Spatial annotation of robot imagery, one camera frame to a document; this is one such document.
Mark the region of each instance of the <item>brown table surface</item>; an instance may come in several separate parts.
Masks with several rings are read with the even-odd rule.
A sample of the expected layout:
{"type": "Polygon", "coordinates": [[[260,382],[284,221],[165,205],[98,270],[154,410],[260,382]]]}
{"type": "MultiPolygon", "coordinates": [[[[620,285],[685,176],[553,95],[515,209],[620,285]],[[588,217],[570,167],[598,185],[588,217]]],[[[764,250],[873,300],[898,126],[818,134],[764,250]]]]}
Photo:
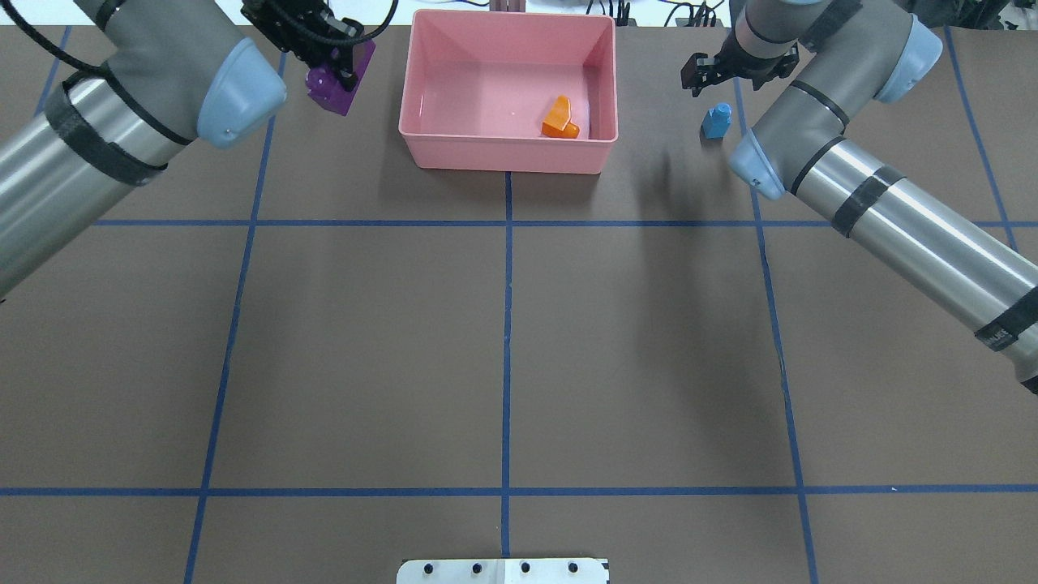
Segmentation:
{"type": "MultiPolygon", "coordinates": [[[[268,132],[192,145],[0,307],[0,582],[1034,580],[1038,398],[795,198],[755,205],[739,128],[698,135],[735,84],[678,82],[722,30],[618,31],[597,176],[417,168],[407,34],[345,118],[290,58],[268,132]]],[[[1038,35],[946,48],[848,136],[1038,258],[1038,35]]],[[[0,72],[2,138],[67,75],[12,27],[0,72]]],[[[747,121],[784,84],[742,84],[747,121]]]]}

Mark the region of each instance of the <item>black tape band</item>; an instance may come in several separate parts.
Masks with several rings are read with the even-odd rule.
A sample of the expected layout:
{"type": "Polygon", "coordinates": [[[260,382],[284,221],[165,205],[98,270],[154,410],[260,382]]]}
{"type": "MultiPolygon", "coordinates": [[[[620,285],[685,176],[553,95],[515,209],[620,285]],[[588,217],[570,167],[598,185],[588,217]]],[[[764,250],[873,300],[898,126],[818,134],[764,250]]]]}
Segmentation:
{"type": "Polygon", "coordinates": [[[850,237],[851,229],[862,215],[865,215],[865,212],[875,204],[894,183],[903,177],[905,175],[893,166],[882,166],[873,172],[871,176],[862,180],[840,208],[837,208],[832,217],[832,227],[844,237],[850,237]]]}
{"type": "Polygon", "coordinates": [[[1020,335],[1036,323],[1038,323],[1038,287],[1032,287],[1022,299],[1006,309],[999,318],[975,333],[974,337],[987,345],[987,349],[999,353],[1015,343],[1020,335]]]}
{"type": "Polygon", "coordinates": [[[112,178],[135,187],[144,186],[166,169],[137,160],[115,142],[106,142],[69,99],[69,82],[51,93],[44,107],[51,128],[69,147],[91,166],[112,178]]]}
{"type": "Polygon", "coordinates": [[[98,16],[93,19],[93,22],[98,25],[102,31],[108,26],[108,21],[111,20],[112,15],[114,15],[121,6],[126,0],[105,0],[105,3],[98,8],[98,16]]]}

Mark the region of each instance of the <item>light blue joint cap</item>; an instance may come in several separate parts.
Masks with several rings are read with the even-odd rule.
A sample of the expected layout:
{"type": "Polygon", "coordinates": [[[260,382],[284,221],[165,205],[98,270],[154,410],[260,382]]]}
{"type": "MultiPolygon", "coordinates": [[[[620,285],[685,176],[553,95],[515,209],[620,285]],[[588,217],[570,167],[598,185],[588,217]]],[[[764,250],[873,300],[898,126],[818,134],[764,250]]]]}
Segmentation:
{"type": "Polygon", "coordinates": [[[905,41],[905,48],[901,51],[898,64],[894,65],[891,78],[876,93],[876,101],[891,104],[903,98],[926,77],[926,74],[940,58],[940,52],[944,49],[945,45],[940,38],[919,22],[916,15],[912,15],[908,40],[905,41]]]}
{"type": "Polygon", "coordinates": [[[264,124],[289,92],[251,38],[242,38],[216,72],[198,114],[198,135],[227,148],[264,124]]]}
{"type": "Polygon", "coordinates": [[[746,137],[742,138],[739,145],[735,146],[728,164],[750,188],[764,196],[775,200],[786,194],[786,187],[783,186],[768,157],[764,155],[761,142],[757,141],[753,130],[746,133],[746,137]]]}

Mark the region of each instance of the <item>white mounting bracket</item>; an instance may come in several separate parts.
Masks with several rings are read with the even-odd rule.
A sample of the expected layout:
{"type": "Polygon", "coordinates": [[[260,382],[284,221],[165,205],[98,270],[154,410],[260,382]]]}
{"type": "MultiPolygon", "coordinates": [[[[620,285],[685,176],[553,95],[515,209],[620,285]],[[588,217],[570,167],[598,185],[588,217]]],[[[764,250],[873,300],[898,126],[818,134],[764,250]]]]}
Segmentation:
{"type": "Polygon", "coordinates": [[[609,561],[595,558],[410,560],[397,584],[609,584],[609,561]]]}

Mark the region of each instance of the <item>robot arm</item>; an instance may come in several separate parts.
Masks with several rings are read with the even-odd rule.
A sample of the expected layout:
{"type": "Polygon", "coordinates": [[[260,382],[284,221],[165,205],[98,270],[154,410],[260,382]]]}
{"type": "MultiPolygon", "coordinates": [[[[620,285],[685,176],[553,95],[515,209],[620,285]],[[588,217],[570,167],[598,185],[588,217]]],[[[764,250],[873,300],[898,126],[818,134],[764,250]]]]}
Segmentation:
{"type": "Polygon", "coordinates": [[[1038,394],[1038,268],[843,136],[870,100],[897,101],[936,62],[941,43],[916,17],[889,0],[748,0],[720,52],[693,55],[682,83],[696,94],[733,76],[760,87],[791,73],[797,39],[817,55],[743,138],[733,170],[769,198],[803,200],[1038,394]]]}
{"type": "MultiPolygon", "coordinates": [[[[242,12],[313,67],[315,101],[345,114],[362,73],[355,57],[398,1],[367,34],[323,0],[248,0],[242,12]]],[[[33,32],[10,0],[0,4],[33,32]]],[[[213,0],[76,4],[116,52],[101,67],[62,55],[80,71],[0,145],[0,299],[195,138],[230,147],[286,99],[277,72],[213,0]]]]}

